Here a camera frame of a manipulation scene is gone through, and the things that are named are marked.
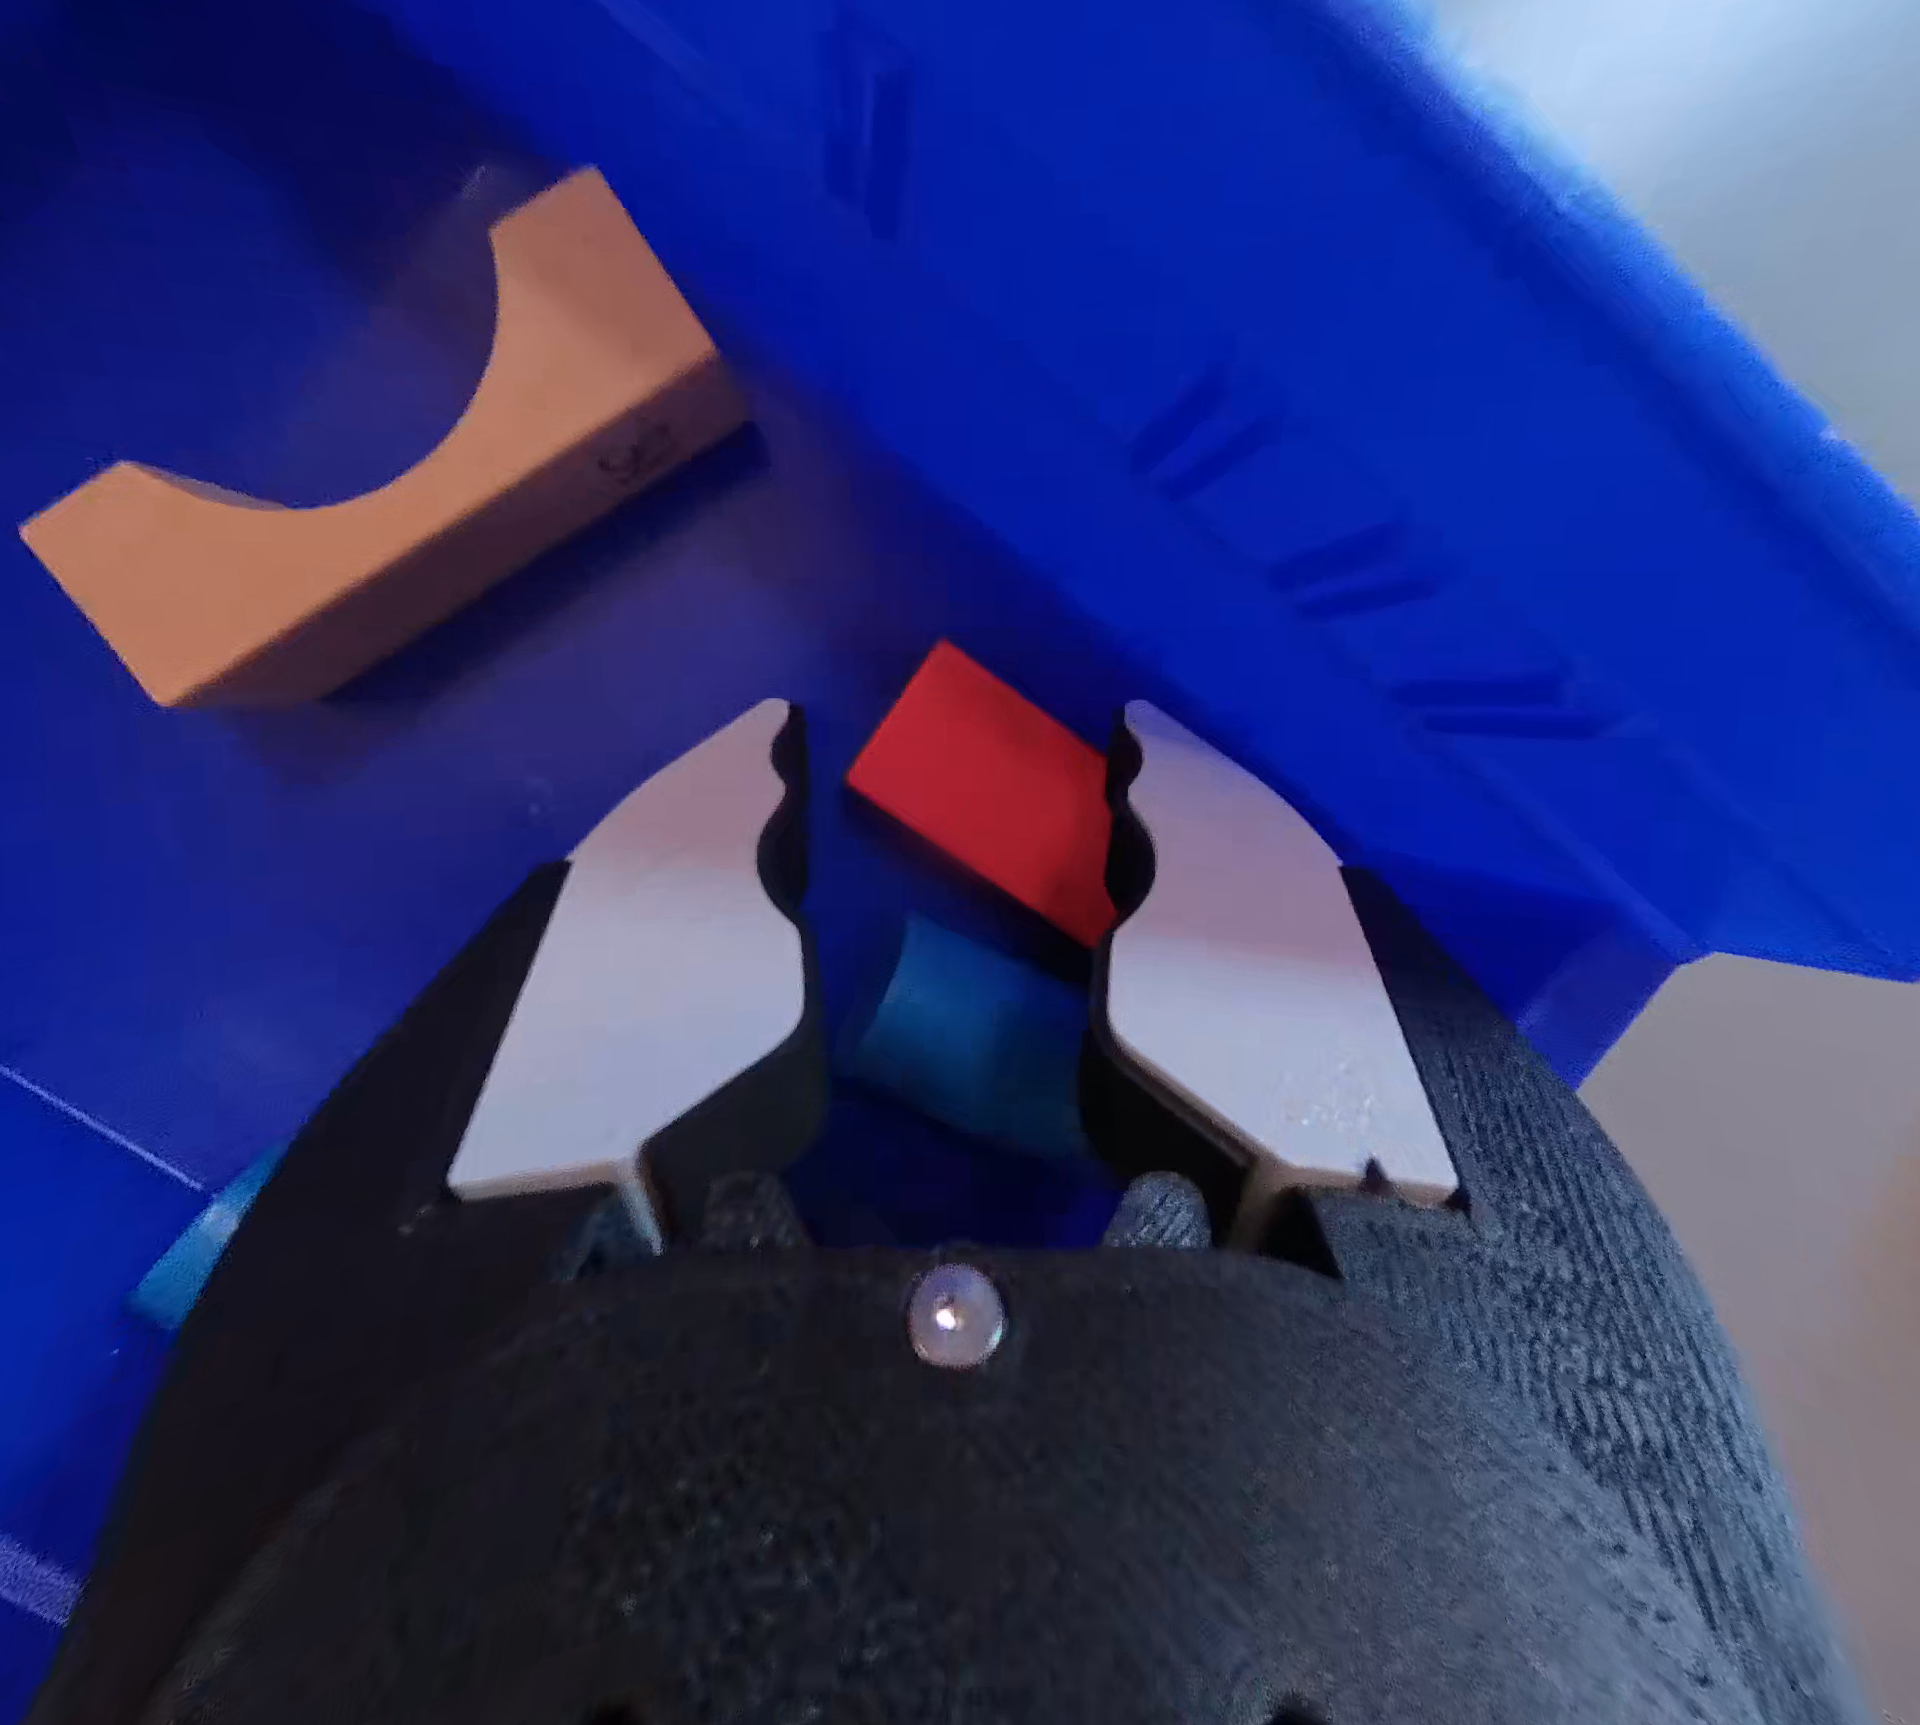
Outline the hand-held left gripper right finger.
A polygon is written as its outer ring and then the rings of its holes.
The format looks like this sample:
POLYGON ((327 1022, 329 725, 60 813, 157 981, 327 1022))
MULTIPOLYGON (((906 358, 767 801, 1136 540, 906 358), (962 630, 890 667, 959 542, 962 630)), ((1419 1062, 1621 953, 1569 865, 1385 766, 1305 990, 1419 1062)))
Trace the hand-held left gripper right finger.
POLYGON ((1269 1240, 1306 1193, 1461 1205, 1342 862, 1308 818, 1145 701, 1116 716, 1110 809, 1097 1151, 1127 1179, 1186 1176, 1217 1240, 1269 1240))

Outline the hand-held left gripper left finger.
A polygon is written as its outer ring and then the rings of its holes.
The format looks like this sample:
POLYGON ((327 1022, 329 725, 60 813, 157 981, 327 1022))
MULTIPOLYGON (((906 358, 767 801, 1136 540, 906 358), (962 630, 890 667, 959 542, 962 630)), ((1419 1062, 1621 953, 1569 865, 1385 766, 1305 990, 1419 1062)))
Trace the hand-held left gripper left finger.
POLYGON ((799 1160, 828 1108, 804 890, 804 712, 762 701, 569 852, 450 1193, 701 1216, 713 1184, 799 1160))

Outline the blue wooden cylinder block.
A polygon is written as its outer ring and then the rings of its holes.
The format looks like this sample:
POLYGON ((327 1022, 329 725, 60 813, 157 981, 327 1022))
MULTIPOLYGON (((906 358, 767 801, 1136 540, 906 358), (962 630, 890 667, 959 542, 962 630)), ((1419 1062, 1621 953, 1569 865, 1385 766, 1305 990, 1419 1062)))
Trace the blue wooden cylinder block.
POLYGON ((908 913, 844 1018, 834 1062, 954 1133, 1040 1160, 1091 1160, 1075 985, 908 913))

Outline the red wooden arch block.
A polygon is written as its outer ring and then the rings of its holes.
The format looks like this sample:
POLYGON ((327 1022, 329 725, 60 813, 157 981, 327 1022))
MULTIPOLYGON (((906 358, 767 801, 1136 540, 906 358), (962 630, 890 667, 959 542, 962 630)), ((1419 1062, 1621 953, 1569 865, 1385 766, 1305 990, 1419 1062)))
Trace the red wooden arch block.
POLYGON ((1106 757, 956 645, 926 653, 844 782, 1075 944, 1116 924, 1106 757))

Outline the teal wooden cylinder block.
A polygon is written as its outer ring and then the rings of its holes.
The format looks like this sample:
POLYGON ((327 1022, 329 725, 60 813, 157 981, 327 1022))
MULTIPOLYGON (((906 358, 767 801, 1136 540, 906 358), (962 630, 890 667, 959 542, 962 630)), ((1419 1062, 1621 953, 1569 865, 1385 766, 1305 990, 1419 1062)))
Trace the teal wooden cylinder block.
POLYGON ((124 1310, 134 1321, 161 1333, 181 1330, 284 1153, 282 1144, 254 1159, 214 1193, 192 1223, 157 1257, 124 1301, 124 1310))

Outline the pale wooden arch block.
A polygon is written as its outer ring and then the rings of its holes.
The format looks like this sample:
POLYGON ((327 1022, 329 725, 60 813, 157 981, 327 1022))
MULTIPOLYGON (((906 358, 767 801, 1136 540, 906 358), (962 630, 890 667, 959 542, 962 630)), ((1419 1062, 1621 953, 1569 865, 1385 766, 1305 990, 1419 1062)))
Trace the pale wooden arch block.
POLYGON ((501 219, 491 252, 486 368, 389 483, 290 509, 119 463, 21 527, 151 703, 321 701, 748 423, 599 171, 501 219))

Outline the blue plastic bin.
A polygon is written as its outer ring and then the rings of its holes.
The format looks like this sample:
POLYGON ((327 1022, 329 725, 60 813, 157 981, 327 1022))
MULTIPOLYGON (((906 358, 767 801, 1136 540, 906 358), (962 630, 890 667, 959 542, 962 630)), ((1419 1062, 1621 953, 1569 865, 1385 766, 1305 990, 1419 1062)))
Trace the blue plastic bin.
POLYGON ((4 0, 4 1722, 1867 1722, 1575 1089, 1707 953, 1917 978, 1917 514, 1403 0, 4 0), (404 473, 578 171, 747 424, 151 703, 22 525, 404 473), (1108 801, 1145 701, 1308 818, 1457 1207, 1217 1240, 840 1072, 908 913, 1093 1013, 847 784, 940 640, 1108 801), (762 701, 818 1135, 453 1194, 569 852, 762 701))

